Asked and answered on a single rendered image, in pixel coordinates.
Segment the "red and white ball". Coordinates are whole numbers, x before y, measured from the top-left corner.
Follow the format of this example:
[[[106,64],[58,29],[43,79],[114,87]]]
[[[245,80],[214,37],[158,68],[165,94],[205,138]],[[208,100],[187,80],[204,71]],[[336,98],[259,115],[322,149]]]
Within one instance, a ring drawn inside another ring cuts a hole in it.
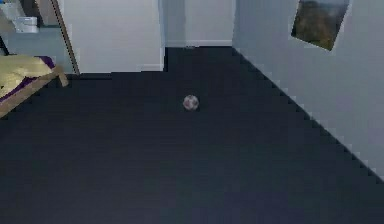
[[[188,111],[195,111],[199,107],[199,99],[194,95],[187,95],[183,100],[183,106]]]

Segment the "framed landscape picture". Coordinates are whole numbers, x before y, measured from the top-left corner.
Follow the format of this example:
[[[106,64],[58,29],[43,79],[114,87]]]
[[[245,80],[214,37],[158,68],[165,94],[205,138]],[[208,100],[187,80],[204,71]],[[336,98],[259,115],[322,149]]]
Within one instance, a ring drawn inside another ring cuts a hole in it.
[[[331,51],[351,0],[299,0],[291,36]]]

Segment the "wooden bed with purple sheet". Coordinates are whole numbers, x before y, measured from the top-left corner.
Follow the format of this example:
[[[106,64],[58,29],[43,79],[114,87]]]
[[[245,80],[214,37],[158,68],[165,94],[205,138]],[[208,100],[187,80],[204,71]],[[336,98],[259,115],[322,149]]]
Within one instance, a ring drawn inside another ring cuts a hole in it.
[[[41,58],[51,69],[48,75],[25,78],[22,83],[4,97],[0,98],[0,118],[5,117],[18,105],[30,98],[53,79],[58,78],[63,87],[68,85],[68,79],[61,65],[56,64],[49,56],[34,56]]]

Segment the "yellow blanket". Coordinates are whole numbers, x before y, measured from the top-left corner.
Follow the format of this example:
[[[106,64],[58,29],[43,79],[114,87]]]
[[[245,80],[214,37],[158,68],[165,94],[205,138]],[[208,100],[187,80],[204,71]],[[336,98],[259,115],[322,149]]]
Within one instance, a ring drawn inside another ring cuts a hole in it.
[[[52,69],[39,57],[0,56],[0,98],[19,86],[25,78],[48,75]]]

